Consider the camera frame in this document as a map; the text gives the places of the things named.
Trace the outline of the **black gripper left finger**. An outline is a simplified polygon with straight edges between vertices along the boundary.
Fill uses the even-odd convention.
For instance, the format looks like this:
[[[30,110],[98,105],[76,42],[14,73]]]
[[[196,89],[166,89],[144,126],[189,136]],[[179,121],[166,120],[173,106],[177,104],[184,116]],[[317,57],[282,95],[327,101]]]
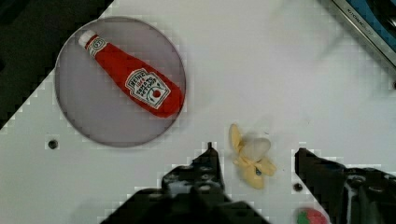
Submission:
[[[189,165],[179,165],[163,176],[161,187],[172,197],[181,193],[190,193],[194,187],[220,189],[224,191],[224,180],[219,162],[219,153],[211,142],[201,155],[191,161]]]

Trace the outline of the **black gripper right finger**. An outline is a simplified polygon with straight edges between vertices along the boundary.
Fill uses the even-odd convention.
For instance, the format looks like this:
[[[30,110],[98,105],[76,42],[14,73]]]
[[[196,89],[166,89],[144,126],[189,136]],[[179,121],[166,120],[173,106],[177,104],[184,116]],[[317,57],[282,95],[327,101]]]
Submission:
[[[375,168],[347,168],[306,148],[294,154],[295,173],[332,224],[396,224],[395,176]]]

